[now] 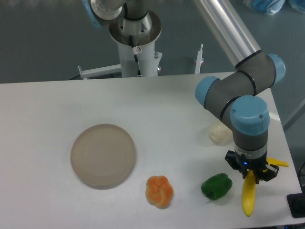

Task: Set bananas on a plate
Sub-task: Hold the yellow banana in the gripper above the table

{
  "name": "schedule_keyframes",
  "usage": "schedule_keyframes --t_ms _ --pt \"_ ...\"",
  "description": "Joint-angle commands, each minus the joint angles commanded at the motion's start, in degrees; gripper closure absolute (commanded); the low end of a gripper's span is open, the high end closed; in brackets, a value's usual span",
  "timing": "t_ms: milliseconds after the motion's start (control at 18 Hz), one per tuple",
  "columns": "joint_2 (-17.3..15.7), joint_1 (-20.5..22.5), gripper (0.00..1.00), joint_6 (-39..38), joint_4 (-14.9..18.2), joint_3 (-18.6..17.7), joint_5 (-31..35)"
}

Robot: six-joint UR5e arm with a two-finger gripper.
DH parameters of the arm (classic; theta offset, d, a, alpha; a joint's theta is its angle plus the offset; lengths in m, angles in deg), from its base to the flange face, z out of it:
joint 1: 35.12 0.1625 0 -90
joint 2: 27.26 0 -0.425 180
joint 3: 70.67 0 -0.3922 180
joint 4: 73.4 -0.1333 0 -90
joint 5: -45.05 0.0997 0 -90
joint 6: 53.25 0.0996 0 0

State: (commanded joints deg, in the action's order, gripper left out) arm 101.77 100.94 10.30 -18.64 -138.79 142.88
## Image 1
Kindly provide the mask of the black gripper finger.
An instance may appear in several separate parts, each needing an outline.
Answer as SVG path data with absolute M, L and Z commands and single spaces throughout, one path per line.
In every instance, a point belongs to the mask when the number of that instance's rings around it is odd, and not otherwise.
M 246 178 L 248 163 L 244 154 L 239 155 L 237 152 L 229 150 L 225 156 L 225 160 L 233 170 L 239 171 L 242 174 L 243 179 Z
M 268 182 L 277 177 L 279 166 L 273 164 L 266 164 L 255 170 L 255 183 L 259 184 L 260 181 Z

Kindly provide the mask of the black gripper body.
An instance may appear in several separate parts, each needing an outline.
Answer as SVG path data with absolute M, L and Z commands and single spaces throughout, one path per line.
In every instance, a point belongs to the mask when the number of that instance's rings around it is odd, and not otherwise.
M 255 170 L 267 164 L 267 147 L 263 146 L 257 150 L 245 150 L 240 147 L 235 147 L 235 152 L 239 155 L 244 154 L 248 163 L 248 170 L 252 170 L 255 175 Z

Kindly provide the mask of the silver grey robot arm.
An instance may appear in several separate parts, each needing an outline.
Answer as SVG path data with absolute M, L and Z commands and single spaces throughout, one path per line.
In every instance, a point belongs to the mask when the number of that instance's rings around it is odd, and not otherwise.
M 96 27 L 107 25 L 119 50 L 122 77 L 157 76 L 161 54 L 154 43 L 161 33 L 159 17 L 145 0 L 85 0 Z M 208 27 L 236 71 L 221 80 L 205 77 L 195 90 L 197 101 L 233 132 L 234 151 L 225 160 L 243 178 L 255 183 L 277 176 L 279 167 L 268 162 L 270 116 L 258 94 L 285 75 L 285 64 L 275 54 L 262 52 L 251 33 L 227 0 L 197 0 Z

